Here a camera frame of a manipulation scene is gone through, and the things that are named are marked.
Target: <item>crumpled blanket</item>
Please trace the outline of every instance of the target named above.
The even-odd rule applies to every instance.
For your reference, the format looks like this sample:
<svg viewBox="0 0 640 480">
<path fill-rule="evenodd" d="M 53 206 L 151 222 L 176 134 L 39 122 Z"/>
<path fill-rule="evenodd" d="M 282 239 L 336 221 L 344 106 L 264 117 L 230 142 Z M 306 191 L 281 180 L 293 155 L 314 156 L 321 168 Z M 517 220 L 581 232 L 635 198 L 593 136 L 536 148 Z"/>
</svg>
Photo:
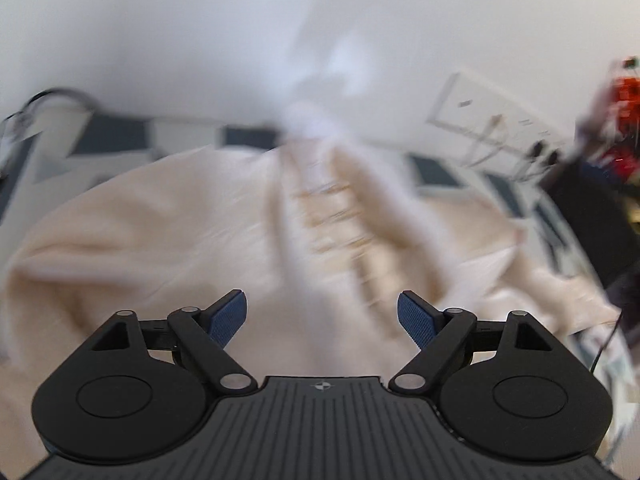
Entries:
<svg viewBox="0 0 640 480">
<path fill-rule="evenodd" d="M 37 386 L 114 311 L 159 319 L 232 288 L 248 319 L 227 351 L 265 375 L 379 375 L 417 348 L 404 289 L 481 319 L 532 312 L 555 333 L 615 320 L 583 278 L 553 276 L 481 198 L 423 198 L 367 148 L 297 111 L 267 153 L 204 147 L 122 174 L 60 206 L 10 262 L 0 326 L 0 470 L 44 457 Z"/>
</svg>

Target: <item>beige cloth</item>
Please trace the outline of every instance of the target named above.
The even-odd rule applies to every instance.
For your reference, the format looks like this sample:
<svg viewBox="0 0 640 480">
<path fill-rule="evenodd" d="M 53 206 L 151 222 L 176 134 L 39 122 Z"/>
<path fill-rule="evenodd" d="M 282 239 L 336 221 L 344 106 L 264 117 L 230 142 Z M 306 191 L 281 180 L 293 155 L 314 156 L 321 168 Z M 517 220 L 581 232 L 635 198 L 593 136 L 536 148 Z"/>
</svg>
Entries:
<svg viewBox="0 0 640 480">
<path fill-rule="evenodd" d="M 343 140 L 205 147 L 113 178 L 43 218 L 10 264 L 0 470 L 44 456 L 37 385 L 120 309 L 159 319 L 241 288 L 248 320 L 227 350 L 259 380 L 388 379 L 417 352 L 395 314 L 405 288 L 484 319 L 531 310 L 556 332 L 616 319 L 594 286 L 533 266 L 521 237 L 481 200 L 419 199 Z"/>
</svg>

